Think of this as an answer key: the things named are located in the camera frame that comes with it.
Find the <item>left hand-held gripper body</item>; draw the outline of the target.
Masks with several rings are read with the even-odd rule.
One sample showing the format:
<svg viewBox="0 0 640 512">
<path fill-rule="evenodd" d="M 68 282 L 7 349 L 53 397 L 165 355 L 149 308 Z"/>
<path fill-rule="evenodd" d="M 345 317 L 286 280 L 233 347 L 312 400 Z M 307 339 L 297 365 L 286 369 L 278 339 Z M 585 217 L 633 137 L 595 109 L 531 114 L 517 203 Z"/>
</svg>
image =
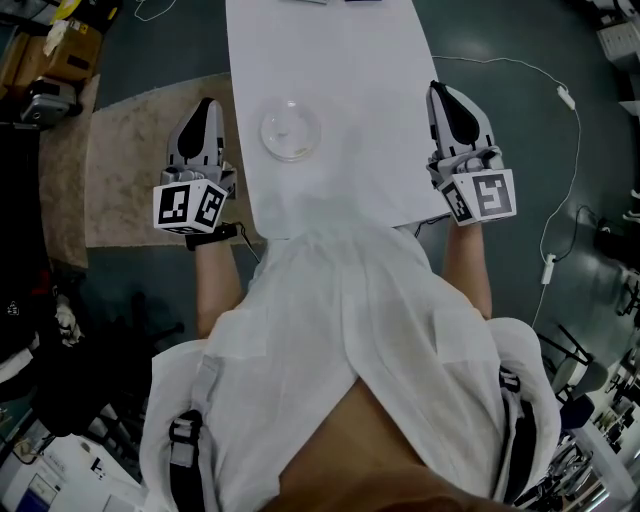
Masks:
<svg viewBox="0 0 640 512">
<path fill-rule="evenodd" d="M 212 234 L 228 198 L 235 197 L 237 170 L 222 165 L 174 163 L 153 189 L 155 229 L 178 235 Z"/>
</svg>

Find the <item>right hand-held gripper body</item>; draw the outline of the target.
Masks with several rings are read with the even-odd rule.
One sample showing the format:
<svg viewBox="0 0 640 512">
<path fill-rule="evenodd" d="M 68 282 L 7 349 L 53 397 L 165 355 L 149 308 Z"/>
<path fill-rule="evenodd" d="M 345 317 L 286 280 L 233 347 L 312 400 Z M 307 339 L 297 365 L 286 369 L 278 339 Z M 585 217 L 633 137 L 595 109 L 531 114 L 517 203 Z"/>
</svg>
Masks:
<svg viewBox="0 0 640 512">
<path fill-rule="evenodd" d="M 504 167 L 497 146 L 449 158 L 434 154 L 427 168 L 458 226 L 517 214 L 513 171 Z"/>
</svg>

